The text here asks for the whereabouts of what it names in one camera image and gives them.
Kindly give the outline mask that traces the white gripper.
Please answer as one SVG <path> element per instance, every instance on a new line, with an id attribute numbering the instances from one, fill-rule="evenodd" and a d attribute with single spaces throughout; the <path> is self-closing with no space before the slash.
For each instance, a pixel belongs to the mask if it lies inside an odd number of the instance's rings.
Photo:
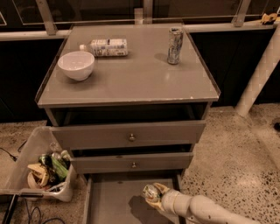
<path id="1" fill-rule="evenodd" d="M 148 199 L 145 201 L 153 208 L 159 211 L 166 211 L 170 214 L 186 217 L 192 197 L 185 195 L 174 189 L 170 189 L 166 185 L 160 183 L 153 184 L 162 194 L 161 201 L 152 202 Z"/>

